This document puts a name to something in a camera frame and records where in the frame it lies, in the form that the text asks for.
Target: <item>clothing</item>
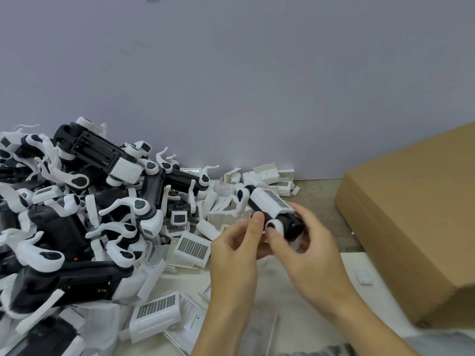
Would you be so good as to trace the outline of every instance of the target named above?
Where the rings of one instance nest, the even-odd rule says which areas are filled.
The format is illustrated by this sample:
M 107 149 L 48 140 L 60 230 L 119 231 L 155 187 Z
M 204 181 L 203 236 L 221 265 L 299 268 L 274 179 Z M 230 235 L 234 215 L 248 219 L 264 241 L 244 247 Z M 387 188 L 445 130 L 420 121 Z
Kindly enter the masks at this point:
M 404 341 L 420 356 L 474 356 L 475 339 L 462 332 L 434 333 L 407 337 Z M 291 356 L 356 356 L 350 344 L 325 347 L 312 353 L 296 352 Z

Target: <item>floor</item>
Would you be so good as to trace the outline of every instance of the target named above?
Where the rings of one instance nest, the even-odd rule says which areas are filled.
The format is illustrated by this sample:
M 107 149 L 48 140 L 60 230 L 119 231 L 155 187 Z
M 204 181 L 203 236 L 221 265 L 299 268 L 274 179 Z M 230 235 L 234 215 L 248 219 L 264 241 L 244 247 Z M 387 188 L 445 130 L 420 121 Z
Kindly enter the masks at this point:
M 331 231 L 340 252 L 363 252 L 363 247 L 333 203 L 341 179 L 295 181 L 301 190 L 296 196 L 285 197 L 312 210 Z

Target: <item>hand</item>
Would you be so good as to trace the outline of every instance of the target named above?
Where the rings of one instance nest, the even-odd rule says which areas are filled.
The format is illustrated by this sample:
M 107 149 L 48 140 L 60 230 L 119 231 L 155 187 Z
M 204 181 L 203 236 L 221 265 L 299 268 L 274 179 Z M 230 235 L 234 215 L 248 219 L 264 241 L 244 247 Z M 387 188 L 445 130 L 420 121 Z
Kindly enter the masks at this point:
M 359 299 L 359 295 L 348 278 L 330 231 L 310 210 L 296 203 L 288 204 L 307 226 L 304 240 L 310 240 L 308 250 L 295 252 L 273 228 L 266 229 L 266 239 L 303 297 L 324 316 L 335 316 L 347 301 Z
M 270 255 L 263 243 L 264 214 L 256 212 L 251 220 L 229 227 L 211 244 L 210 308 L 235 312 L 245 319 L 254 302 L 258 282 L 256 259 Z

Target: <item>brown cardboard box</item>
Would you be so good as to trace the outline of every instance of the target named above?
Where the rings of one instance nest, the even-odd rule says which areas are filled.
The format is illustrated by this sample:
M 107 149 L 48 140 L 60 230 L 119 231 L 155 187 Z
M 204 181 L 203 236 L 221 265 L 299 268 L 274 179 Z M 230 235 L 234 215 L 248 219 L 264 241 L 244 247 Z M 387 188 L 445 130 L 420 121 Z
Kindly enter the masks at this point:
M 353 168 L 335 203 L 411 322 L 475 327 L 475 122 Z

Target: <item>gray wall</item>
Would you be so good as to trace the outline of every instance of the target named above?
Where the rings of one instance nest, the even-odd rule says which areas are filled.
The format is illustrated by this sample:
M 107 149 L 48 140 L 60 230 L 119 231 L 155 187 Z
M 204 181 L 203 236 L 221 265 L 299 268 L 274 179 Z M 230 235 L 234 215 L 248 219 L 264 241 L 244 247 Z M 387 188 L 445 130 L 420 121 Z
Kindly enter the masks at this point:
M 0 115 L 338 178 L 474 119 L 475 0 L 0 0 Z

